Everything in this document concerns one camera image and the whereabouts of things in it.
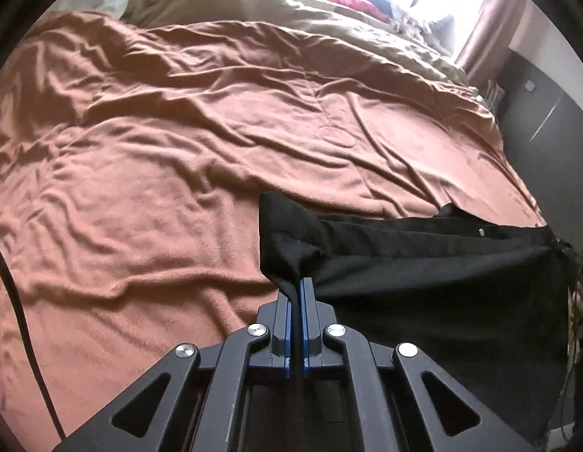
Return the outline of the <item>black garment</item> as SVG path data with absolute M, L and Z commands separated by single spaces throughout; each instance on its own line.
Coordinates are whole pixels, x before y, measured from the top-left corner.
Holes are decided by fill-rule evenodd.
M 342 324 L 410 342 L 534 446 L 567 366 L 575 269 L 548 226 L 489 223 L 454 205 L 428 218 L 315 213 L 279 192 L 259 201 L 260 268 L 297 299 L 302 279 Z

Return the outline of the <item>rust brown bed blanket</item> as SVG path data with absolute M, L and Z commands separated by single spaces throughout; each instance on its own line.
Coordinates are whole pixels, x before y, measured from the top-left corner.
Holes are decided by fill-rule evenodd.
M 209 346 L 276 292 L 258 201 L 539 226 L 493 116 L 464 88 L 324 35 L 216 21 L 40 18 L 0 72 L 0 413 L 49 451 L 182 341 Z

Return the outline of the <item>dark wardrobe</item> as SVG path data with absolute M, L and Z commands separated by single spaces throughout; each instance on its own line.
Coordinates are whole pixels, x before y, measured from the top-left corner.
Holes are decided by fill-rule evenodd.
M 505 154 L 560 238 L 583 252 L 583 111 L 521 55 L 498 76 Z

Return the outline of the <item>pink curtain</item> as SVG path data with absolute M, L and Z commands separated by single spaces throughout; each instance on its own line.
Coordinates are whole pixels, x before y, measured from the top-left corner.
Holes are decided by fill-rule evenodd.
M 476 23 L 457 57 L 470 86 L 481 89 L 508 60 L 527 0 L 482 0 Z

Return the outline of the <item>pink plush toy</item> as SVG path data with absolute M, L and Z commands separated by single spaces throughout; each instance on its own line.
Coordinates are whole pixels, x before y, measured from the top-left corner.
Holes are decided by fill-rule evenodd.
M 341 6 L 349 7 L 352 10 L 360 11 L 370 15 L 370 17 L 377 18 L 384 23 L 389 21 L 389 15 L 381 11 L 375 4 L 369 0 L 326 0 Z

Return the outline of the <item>beige duvet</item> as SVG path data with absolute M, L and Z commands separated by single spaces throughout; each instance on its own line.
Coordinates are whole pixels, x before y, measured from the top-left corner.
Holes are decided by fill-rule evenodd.
M 399 23 L 325 0 L 129 0 L 123 21 L 136 27 L 239 20 L 341 40 L 392 61 L 425 79 L 467 86 L 466 73 L 407 34 Z

